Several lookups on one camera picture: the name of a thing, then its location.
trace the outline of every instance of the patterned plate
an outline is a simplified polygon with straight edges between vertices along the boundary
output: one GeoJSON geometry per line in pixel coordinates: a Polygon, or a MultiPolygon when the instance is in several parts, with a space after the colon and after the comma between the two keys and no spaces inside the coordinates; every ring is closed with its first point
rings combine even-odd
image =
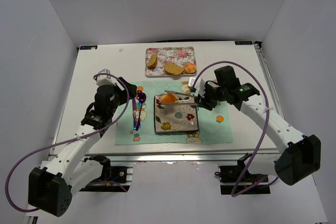
{"type": "MultiPolygon", "coordinates": [[[[164,64],[174,63],[184,68],[187,63],[196,65],[195,51],[193,47],[162,47],[147,48],[145,57],[145,74],[147,77],[170,76],[164,71],[164,64]],[[157,64],[155,68],[148,68],[147,62],[153,54],[157,54],[157,64]]],[[[182,74],[182,76],[194,76],[196,73],[182,74]]]]}
{"type": "MultiPolygon", "coordinates": [[[[195,99],[186,95],[176,95],[179,100],[194,103],[195,99]]],[[[162,105],[154,97],[154,129],[156,133],[172,133],[198,131],[197,106],[194,105],[162,105]]]]}

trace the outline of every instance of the orange bun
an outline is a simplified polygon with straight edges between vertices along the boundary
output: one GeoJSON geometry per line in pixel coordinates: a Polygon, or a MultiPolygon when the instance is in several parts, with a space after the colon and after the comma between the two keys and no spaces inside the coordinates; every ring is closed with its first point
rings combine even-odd
{"type": "Polygon", "coordinates": [[[195,73],[197,71],[196,65],[192,63],[187,63],[184,65],[184,71],[186,73],[195,73]]]}
{"type": "Polygon", "coordinates": [[[164,94],[160,101],[162,103],[174,103],[176,101],[176,96],[174,94],[164,94]]]}

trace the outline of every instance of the white wall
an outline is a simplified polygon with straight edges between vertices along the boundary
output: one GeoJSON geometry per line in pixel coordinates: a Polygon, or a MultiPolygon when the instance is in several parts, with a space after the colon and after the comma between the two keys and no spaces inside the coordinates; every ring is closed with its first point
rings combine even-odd
{"type": "Polygon", "coordinates": [[[76,46],[263,40],[284,0],[50,0],[76,46]]]}
{"type": "Polygon", "coordinates": [[[286,119],[322,141],[314,174],[328,221],[336,223],[336,0],[285,0],[263,42],[286,119]]]}
{"type": "MultiPolygon", "coordinates": [[[[0,0],[0,209],[1,223],[21,223],[5,199],[10,168],[51,143],[69,86],[76,49],[49,0],[0,0]]],[[[28,174],[47,153],[14,173],[10,192],[26,208],[28,174]]]]}

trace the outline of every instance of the purple spoon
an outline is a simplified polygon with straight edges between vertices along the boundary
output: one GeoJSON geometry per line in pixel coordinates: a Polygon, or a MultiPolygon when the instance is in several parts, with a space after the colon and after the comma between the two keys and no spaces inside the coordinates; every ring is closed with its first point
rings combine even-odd
{"type": "Polygon", "coordinates": [[[141,108],[142,108],[142,105],[145,103],[145,101],[146,101],[146,94],[145,93],[143,93],[143,92],[139,92],[138,93],[138,98],[139,98],[139,102],[141,103],[141,105],[140,105],[140,109],[139,109],[139,119],[138,119],[138,123],[137,123],[137,127],[135,128],[135,130],[136,131],[138,131],[138,129],[139,129],[139,126],[140,126],[140,121],[141,121],[141,119],[140,119],[140,114],[141,114],[141,108]]]}

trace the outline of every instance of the light green placemat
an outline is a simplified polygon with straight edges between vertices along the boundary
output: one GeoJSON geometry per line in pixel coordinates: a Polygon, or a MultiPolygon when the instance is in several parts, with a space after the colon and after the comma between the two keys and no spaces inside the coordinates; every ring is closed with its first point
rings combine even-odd
{"type": "MultiPolygon", "coordinates": [[[[132,101],[130,101],[125,114],[119,119],[115,128],[116,145],[157,143],[220,144],[233,141],[226,102],[222,102],[212,111],[197,108],[199,124],[199,131],[197,132],[155,134],[154,96],[164,93],[164,90],[189,92],[187,81],[142,81],[132,84],[137,85],[138,89],[142,90],[147,96],[141,111],[141,128],[138,131],[133,129],[133,108],[132,101]]],[[[122,111],[122,106],[118,108],[115,118],[120,111],[122,111]]]]}

